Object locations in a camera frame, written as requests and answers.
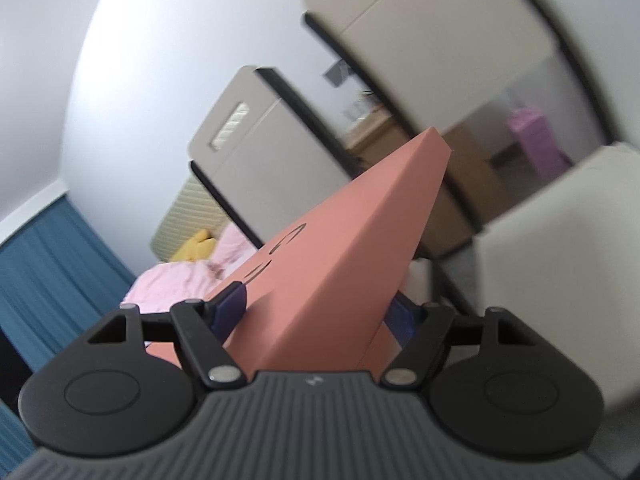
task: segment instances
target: pink pillow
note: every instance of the pink pillow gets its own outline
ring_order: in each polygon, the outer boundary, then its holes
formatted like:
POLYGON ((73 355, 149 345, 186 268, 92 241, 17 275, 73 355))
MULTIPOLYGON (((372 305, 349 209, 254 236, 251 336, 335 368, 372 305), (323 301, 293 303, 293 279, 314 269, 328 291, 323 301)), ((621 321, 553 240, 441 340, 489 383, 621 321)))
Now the pink pillow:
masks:
POLYGON ((209 267, 214 272, 224 272, 227 267, 233 266, 240 258, 248 259, 249 255, 254 254, 255 251, 254 245, 246 239, 238 226, 229 222, 222 231, 220 240, 209 258, 209 267))

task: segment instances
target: curtain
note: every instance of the curtain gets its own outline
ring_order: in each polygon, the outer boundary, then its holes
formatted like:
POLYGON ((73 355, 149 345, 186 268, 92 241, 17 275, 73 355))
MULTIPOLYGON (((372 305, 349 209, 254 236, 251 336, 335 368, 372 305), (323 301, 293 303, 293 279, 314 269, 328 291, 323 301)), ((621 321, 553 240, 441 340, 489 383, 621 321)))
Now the curtain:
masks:
POLYGON ((4 478, 33 452, 18 417, 0 402, 0 478, 4 478))
POLYGON ((117 308, 133 281, 62 198, 0 247, 0 326, 36 371, 117 308))

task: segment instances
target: yellow pillow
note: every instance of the yellow pillow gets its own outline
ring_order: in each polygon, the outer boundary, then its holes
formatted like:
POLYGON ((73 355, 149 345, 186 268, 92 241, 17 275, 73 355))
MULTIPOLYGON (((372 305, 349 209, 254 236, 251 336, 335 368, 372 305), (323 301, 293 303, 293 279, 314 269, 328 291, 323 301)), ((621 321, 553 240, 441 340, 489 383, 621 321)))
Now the yellow pillow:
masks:
POLYGON ((206 260, 215 246, 216 239, 211 238, 209 231, 201 229, 183 243, 169 261, 193 262, 195 260, 206 260))

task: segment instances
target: floor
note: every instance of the floor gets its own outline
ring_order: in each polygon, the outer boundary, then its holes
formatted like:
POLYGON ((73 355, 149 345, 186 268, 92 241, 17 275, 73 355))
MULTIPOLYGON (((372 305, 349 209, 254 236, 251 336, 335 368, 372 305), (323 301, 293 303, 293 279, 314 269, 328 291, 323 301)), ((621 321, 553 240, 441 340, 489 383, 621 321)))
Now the floor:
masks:
MULTIPOLYGON (((548 184, 537 176, 523 155, 501 165, 497 171, 518 202, 548 184)), ((470 303, 480 305, 473 246, 449 256, 442 266, 470 303)), ((606 413, 589 451, 619 478, 628 477, 640 464, 640 395, 627 405, 606 413)))

